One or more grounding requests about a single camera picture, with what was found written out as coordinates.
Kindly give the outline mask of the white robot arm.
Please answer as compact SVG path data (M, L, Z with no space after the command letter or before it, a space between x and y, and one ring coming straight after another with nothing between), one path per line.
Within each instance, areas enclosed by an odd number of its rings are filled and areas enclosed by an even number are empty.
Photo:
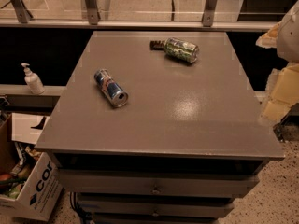
M299 0L278 27L277 54L288 62L299 63Z

